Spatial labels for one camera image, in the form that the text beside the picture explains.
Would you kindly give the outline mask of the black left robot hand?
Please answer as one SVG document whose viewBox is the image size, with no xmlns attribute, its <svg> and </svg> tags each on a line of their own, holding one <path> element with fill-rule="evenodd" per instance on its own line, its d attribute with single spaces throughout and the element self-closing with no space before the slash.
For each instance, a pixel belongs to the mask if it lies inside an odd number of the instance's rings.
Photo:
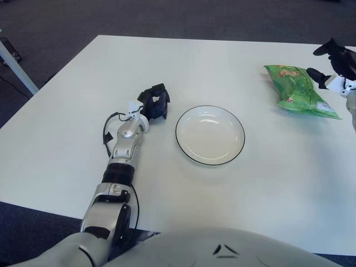
<svg viewBox="0 0 356 267">
<path fill-rule="evenodd" d="M 140 93 L 137 100 L 142 103 L 140 114 L 144 115 L 148 120 L 159 117 L 167 118 L 170 96 L 163 83 L 144 90 Z"/>
</svg>

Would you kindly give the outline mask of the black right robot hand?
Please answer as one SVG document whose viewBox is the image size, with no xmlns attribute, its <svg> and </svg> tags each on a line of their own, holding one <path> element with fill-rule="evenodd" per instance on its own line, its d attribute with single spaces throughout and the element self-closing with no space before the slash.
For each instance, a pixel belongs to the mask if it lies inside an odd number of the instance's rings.
<svg viewBox="0 0 356 267">
<path fill-rule="evenodd" d="M 306 72 L 320 89 L 334 91 L 346 97 L 355 90 L 355 52 L 337 44 L 335 39 L 331 38 L 313 52 L 315 56 L 325 54 L 329 56 L 335 74 L 325 75 L 314 68 L 307 68 Z"/>
</svg>

